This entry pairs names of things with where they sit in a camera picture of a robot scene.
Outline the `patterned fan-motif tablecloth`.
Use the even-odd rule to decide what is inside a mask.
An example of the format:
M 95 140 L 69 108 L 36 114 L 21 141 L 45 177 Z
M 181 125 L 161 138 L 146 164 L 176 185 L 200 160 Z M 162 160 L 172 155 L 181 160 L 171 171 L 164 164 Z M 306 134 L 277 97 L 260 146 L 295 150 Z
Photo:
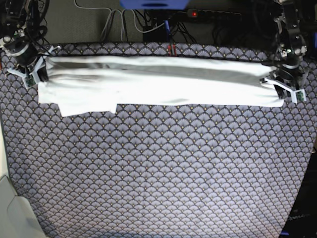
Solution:
M 52 238 L 276 238 L 317 136 L 317 63 L 307 101 L 280 109 L 120 105 L 62 117 L 0 55 L 8 172 Z

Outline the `black power strip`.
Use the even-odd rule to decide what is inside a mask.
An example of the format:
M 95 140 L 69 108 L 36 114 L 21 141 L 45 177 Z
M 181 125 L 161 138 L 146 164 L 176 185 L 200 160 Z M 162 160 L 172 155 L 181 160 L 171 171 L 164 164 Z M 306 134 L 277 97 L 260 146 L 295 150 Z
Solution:
M 186 11 L 186 13 L 188 18 L 191 18 L 192 21 L 199 23 L 230 22 L 242 20 L 241 14 L 227 11 L 189 9 Z

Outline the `red table clamp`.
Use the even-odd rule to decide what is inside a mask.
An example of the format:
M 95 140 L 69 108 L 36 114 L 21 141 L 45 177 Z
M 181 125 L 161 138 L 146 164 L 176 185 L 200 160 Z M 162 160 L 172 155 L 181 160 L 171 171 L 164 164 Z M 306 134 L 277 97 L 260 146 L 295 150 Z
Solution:
M 168 55 L 171 56 L 171 57 L 176 57 L 177 56 L 177 47 L 175 44 L 169 44 L 167 46 L 167 52 L 168 52 Z

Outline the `white printed T-shirt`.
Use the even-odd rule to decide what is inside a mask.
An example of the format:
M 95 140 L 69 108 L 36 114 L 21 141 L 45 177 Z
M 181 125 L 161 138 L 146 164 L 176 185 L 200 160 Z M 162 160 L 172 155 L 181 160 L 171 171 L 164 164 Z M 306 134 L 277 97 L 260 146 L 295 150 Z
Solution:
M 78 56 L 46 59 L 48 81 L 38 102 L 57 104 L 64 117 L 116 112 L 119 104 L 281 107 L 259 63 L 182 57 Z

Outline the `blue box overhead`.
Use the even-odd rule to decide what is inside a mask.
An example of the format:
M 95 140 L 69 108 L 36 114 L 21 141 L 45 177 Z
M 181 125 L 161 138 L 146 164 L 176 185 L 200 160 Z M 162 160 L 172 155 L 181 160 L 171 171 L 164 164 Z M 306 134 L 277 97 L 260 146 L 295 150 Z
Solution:
M 189 0 L 120 0 L 125 9 L 172 9 L 183 10 Z

